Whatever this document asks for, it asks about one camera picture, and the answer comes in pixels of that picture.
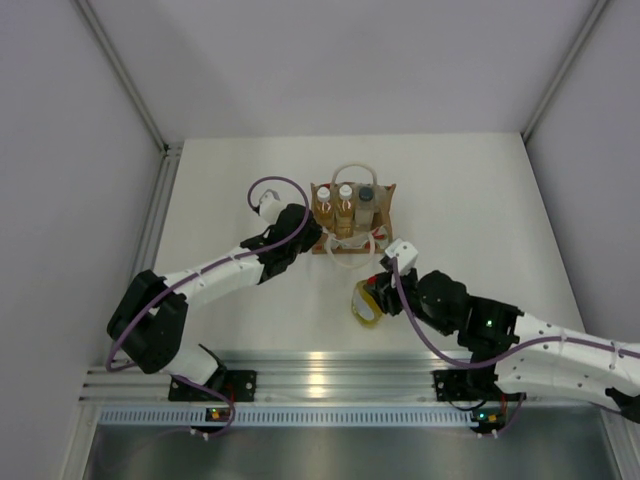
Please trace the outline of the red-capped yellow bottle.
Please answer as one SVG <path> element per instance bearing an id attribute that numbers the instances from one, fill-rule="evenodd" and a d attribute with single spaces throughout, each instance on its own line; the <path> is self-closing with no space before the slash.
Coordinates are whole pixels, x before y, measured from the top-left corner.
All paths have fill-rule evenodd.
<path id="1" fill-rule="evenodd" d="M 351 297 L 351 312 L 354 318 L 364 327 L 375 328 L 385 313 L 381 313 L 371 302 L 364 291 L 365 280 L 356 283 Z"/>

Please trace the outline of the burlap watermelon print canvas bag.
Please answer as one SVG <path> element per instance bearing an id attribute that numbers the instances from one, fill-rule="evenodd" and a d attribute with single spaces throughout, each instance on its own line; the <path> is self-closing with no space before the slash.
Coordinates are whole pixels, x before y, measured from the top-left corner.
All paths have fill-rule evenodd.
<path id="1" fill-rule="evenodd" d="M 346 181 L 339 182 L 339 175 L 349 168 L 358 168 L 366 171 L 371 180 L 368 182 Z M 338 189 L 343 184 L 349 184 L 353 189 L 354 210 L 358 198 L 358 190 L 362 185 L 371 186 L 375 191 L 375 214 L 371 230 L 366 232 L 354 229 L 349 238 L 339 239 L 335 232 L 335 207 L 338 198 Z M 396 190 L 396 185 L 383 185 L 378 181 L 377 172 L 373 167 L 361 162 L 343 164 L 337 167 L 329 182 L 310 185 L 311 210 L 314 215 L 316 190 L 326 186 L 331 191 L 331 202 L 334 208 L 334 227 L 332 231 L 323 228 L 320 240 L 312 247 L 314 255 L 327 255 L 328 258 L 341 268 L 356 270 L 370 264 L 376 254 L 381 254 L 394 240 L 391 220 L 391 205 Z"/>

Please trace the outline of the grey-capped clear bottle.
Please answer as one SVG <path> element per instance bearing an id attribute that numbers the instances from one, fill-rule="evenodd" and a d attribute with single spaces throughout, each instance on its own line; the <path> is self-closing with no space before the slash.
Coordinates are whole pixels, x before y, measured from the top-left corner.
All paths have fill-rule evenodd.
<path id="1" fill-rule="evenodd" d="M 375 191 L 371 186 L 362 185 L 354 210 L 354 229 L 360 232 L 371 230 L 375 214 Z"/>

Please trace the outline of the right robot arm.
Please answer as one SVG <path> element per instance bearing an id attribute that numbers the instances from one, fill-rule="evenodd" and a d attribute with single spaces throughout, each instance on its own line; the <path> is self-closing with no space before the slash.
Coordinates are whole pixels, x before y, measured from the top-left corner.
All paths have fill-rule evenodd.
<path id="1" fill-rule="evenodd" d="M 351 308 L 364 322 L 406 314 L 428 349 L 423 325 L 455 335 L 471 354 L 441 360 L 464 370 L 475 397 L 560 397 L 598 405 L 639 420 L 639 346 L 554 325 L 516 306 L 473 296 L 464 284 L 435 270 L 396 276 L 387 270 L 356 284 Z"/>

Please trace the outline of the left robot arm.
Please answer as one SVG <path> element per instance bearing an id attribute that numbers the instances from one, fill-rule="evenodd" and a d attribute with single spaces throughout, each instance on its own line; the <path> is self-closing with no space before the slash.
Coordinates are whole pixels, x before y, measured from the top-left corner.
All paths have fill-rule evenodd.
<path id="1" fill-rule="evenodd" d="M 134 277 L 106 331 L 143 373 L 178 377 L 207 400 L 224 392 L 225 365 L 204 345 L 187 343 L 188 321 L 223 296 L 282 274 L 322 235 L 304 205 L 277 202 L 261 217 L 269 223 L 263 233 L 209 265 L 164 276 L 145 270 Z"/>

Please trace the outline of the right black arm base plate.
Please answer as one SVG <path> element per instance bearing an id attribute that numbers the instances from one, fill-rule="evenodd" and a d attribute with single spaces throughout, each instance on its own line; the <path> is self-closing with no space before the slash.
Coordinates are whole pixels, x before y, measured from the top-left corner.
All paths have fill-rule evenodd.
<path id="1" fill-rule="evenodd" d="M 498 401 L 502 393 L 494 386 L 479 387 L 469 383 L 464 370 L 436 370 L 432 373 L 436 400 L 439 402 Z"/>

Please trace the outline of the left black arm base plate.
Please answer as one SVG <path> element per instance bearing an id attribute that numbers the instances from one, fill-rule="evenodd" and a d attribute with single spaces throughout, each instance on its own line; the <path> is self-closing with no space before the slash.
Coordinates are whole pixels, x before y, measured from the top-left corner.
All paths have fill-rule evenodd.
<path id="1" fill-rule="evenodd" d="M 253 402 L 257 386 L 255 370 L 226 370 L 202 387 L 172 379 L 168 400 L 172 402 L 204 402 L 216 400 L 209 390 L 216 391 L 232 402 Z"/>

